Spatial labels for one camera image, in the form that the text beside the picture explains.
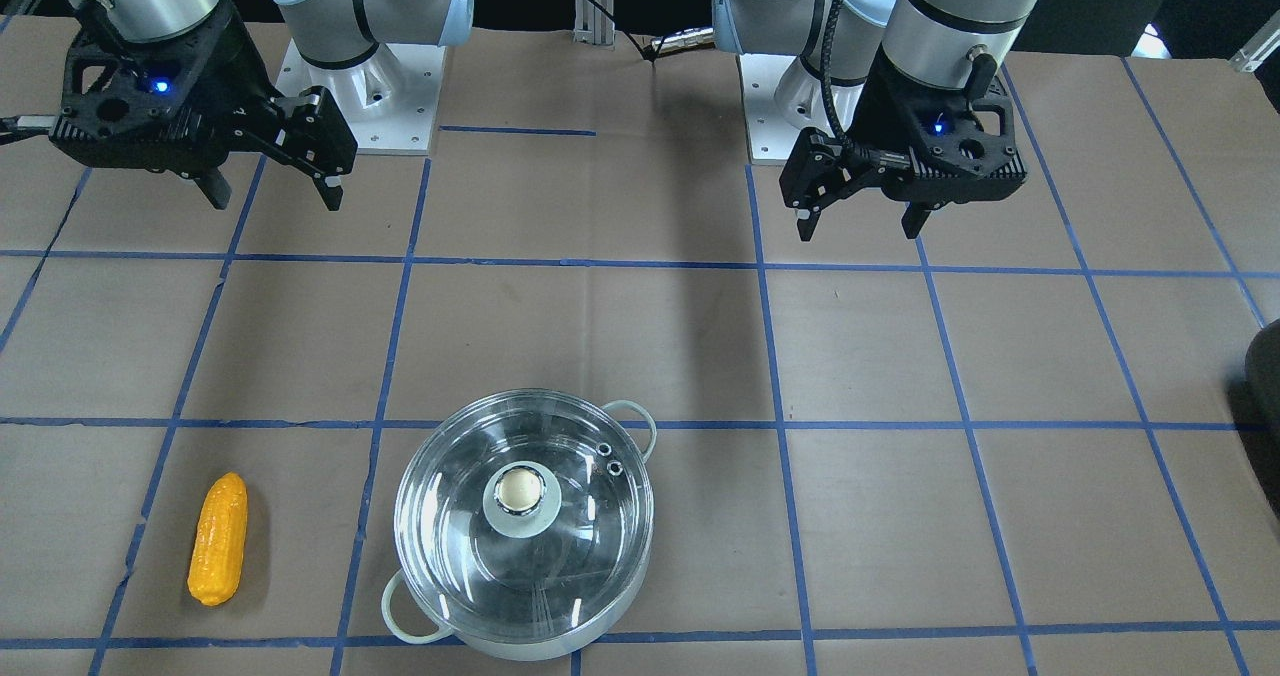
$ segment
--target pot handle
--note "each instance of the pot handle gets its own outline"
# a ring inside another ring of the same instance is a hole
[[[403,580],[404,580],[404,571],[403,570],[397,571],[396,575],[392,576],[392,580],[387,581],[387,588],[383,589],[383,622],[387,624],[392,634],[394,634],[397,639],[404,641],[406,644],[415,644],[415,645],[430,644],[433,641],[439,641],[445,636],[453,635],[452,626],[440,626],[439,631],[435,631],[429,636],[415,636],[412,634],[406,634],[404,630],[399,627],[399,624],[396,622],[396,617],[392,616],[392,594],[396,593],[396,586],[398,586]]]
[[[649,446],[646,446],[644,453],[640,455],[640,460],[648,463],[649,456],[653,455],[653,447],[658,444],[658,424],[653,420],[653,416],[649,415],[649,411],[645,410],[645,407],[634,401],[611,401],[609,403],[604,403],[604,406],[600,407],[600,411],[609,412],[614,408],[627,408],[630,411],[635,411],[640,416],[644,416],[645,422],[649,424]]]

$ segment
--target yellow corn cob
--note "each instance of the yellow corn cob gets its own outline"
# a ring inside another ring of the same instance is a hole
[[[200,603],[218,606],[236,594],[247,529],[248,489],[238,474],[227,474],[209,488],[196,525],[187,590]]]

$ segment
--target pot lid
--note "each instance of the pot lid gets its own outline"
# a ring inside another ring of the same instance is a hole
[[[520,644],[609,611],[644,572],[653,499],[626,430],[580,398],[526,389],[435,430],[396,502],[396,547],[436,622]]]

